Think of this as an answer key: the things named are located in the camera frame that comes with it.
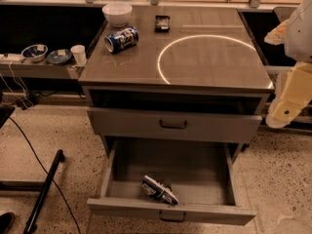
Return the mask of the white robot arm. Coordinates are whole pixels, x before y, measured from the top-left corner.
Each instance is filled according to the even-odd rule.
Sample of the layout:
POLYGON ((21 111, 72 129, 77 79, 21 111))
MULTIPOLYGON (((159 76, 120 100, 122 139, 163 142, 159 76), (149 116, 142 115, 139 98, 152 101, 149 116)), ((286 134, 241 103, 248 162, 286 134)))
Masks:
POLYGON ((281 22, 264 37, 271 45, 284 45, 285 54, 296 61, 289 71, 280 72, 275 98, 266 124, 284 128, 312 100, 312 0, 303 0, 289 19, 281 22))

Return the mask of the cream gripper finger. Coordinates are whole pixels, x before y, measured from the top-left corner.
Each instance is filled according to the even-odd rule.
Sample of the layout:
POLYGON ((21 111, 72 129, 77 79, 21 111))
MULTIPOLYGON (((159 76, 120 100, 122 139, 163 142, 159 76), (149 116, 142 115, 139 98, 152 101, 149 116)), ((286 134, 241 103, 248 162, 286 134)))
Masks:
POLYGON ((282 21, 279 25, 266 34, 264 37, 264 42, 274 46, 283 44, 288 24, 289 21, 287 19, 282 21))

